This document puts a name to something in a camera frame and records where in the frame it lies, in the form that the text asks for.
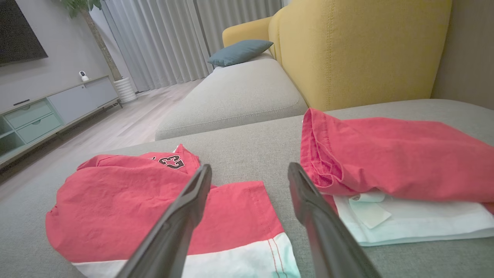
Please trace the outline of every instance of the white curtain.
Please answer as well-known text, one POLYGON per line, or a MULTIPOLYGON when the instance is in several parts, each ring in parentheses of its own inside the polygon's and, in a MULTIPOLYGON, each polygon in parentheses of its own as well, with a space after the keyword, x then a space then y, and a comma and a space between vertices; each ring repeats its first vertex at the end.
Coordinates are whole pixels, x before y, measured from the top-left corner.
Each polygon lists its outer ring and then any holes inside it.
POLYGON ((272 16, 281 0, 106 0, 103 12, 139 91, 206 77, 227 27, 272 16))

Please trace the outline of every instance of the tree trunk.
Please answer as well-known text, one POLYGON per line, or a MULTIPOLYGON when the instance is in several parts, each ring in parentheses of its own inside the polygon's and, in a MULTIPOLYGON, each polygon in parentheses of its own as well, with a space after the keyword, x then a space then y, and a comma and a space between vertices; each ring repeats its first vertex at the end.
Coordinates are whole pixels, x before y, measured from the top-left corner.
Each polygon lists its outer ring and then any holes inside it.
POLYGON ((101 37, 101 34, 98 31, 98 28, 94 24, 91 15, 85 9, 81 9, 81 14, 84 20, 86 21, 87 25, 89 26, 89 29, 91 30, 91 33, 93 34, 94 39, 96 40, 96 43, 99 46, 99 49, 101 49, 101 53, 103 54, 103 57, 105 57, 106 63, 110 67, 110 71, 112 72, 113 79, 115 81, 122 80, 122 75, 120 74, 119 69, 115 65, 115 61, 110 55, 108 48, 106 48, 106 44, 103 41, 103 38, 101 37))

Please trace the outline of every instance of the yellow chair backrest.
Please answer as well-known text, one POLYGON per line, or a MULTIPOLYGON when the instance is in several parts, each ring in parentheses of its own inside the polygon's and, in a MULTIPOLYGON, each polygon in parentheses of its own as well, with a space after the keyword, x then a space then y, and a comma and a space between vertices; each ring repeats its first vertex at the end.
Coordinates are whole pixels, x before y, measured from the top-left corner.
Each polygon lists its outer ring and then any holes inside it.
POLYGON ((271 52, 319 110, 429 98, 451 0, 293 0, 271 52))

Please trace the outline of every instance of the wooden floor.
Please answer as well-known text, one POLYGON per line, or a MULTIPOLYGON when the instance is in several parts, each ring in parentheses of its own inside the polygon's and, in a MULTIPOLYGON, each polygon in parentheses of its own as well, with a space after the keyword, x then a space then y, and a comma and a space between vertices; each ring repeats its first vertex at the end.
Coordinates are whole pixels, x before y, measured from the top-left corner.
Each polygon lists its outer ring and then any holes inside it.
POLYGON ((1 173, 0 199, 42 173, 48 165, 80 153, 97 153, 154 141, 168 112, 201 80, 138 94, 138 100, 108 109, 52 139, 1 173))

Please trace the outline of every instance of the wall-mounted tv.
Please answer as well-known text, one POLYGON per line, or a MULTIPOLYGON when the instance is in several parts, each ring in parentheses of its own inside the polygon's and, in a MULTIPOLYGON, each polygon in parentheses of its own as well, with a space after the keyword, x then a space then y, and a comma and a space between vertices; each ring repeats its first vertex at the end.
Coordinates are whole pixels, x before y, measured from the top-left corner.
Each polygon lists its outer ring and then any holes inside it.
POLYGON ((15 0, 0 0, 0 66, 46 57, 15 0))

